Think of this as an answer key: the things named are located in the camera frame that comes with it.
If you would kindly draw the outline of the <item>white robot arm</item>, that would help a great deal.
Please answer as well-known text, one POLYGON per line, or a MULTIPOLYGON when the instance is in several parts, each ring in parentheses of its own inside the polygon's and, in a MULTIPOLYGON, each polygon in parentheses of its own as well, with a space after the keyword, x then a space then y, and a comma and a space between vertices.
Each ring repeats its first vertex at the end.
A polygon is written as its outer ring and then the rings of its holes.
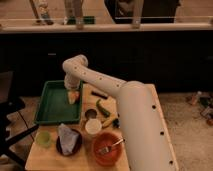
POLYGON ((91 70, 84 55, 65 60, 62 67, 68 90, 85 81, 116 100, 130 171, 179 171, 164 116, 147 85, 91 70))

